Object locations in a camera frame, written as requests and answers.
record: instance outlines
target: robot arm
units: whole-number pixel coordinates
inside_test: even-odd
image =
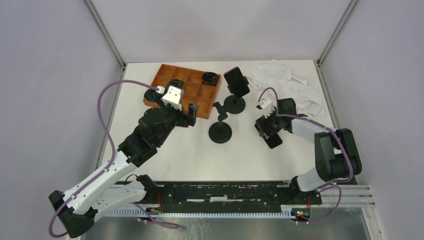
[[[335,149],[340,150],[340,146],[328,130],[302,119],[280,116],[283,114],[305,119],[306,115],[297,114],[296,104],[292,98],[277,100],[277,107],[270,99],[264,98],[258,102],[257,108],[263,112],[263,115],[255,121],[254,126],[271,149],[283,143],[278,136],[280,130],[299,135],[314,144],[315,167],[291,180],[290,186],[294,195],[314,191],[327,182],[349,176],[346,159],[343,154],[335,153]],[[335,131],[346,150],[353,175],[361,173],[361,159],[352,131],[347,128],[332,128],[332,130]]]
[[[49,200],[56,211],[71,199],[57,215],[71,238],[87,232],[105,214],[141,201],[149,191],[154,191],[156,184],[147,175],[118,189],[109,189],[153,157],[175,127],[187,128],[196,124],[199,106],[189,104],[188,114],[184,114],[180,104],[183,95],[184,91],[173,85],[160,86],[155,98],[159,108],[149,108],[138,120],[133,133],[118,146],[110,166],[107,161],[71,189],[50,194]]]

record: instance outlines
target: phone holder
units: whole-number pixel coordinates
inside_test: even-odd
[[[248,85],[249,81],[248,79],[243,76],[244,78],[244,82],[241,81],[238,83],[238,85]],[[232,94],[230,96],[228,96],[225,100],[224,100],[224,108],[227,110],[228,113],[230,114],[239,114],[241,112],[243,112],[246,108],[246,101],[243,99],[243,96],[246,95],[244,94],[243,96],[240,96],[239,98],[237,98],[234,95],[234,89],[237,88],[236,85],[228,85],[228,90],[229,92]]]
[[[228,118],[227,111],[218,101],[214,102],[212,106],[216,108],[219,116],[218,122],[215,122],[212,124],[212,126],[209,127],[209,138],[214,143],[224,144],[228,142],[233,135],[233,131],[231,130],[230,125],[228,125],[226,122],[223,122]]]

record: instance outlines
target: black smartphone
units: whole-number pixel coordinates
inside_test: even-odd
[[[228,83],[229,91],[234,94],[236,99],[250,93],[249,82],[245,79],[238,66],[224,73],[224,78]]]

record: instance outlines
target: round stand base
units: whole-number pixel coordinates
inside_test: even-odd
[[[237,99],[234,95],[230,95],[224,100],[224,108],[230,114],[239,114],[245,107],[246,102],[242,97]]]
[[[233,131],[231,130],[230,125],[223,122],[222,129],[220,131],[219,123],[215,122],[212,126],[209,127],[209,138],[214,143],[224,144],[231,139]]]

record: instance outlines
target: gray floor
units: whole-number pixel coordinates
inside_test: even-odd
[[[312,219],[328,210],[312,209]],[[369,240],[360,208],[338,209],[329,219],[296,226],[288,219],[163,218],[184,228],[145,225],[131,217],[104,217],[84,240]]]

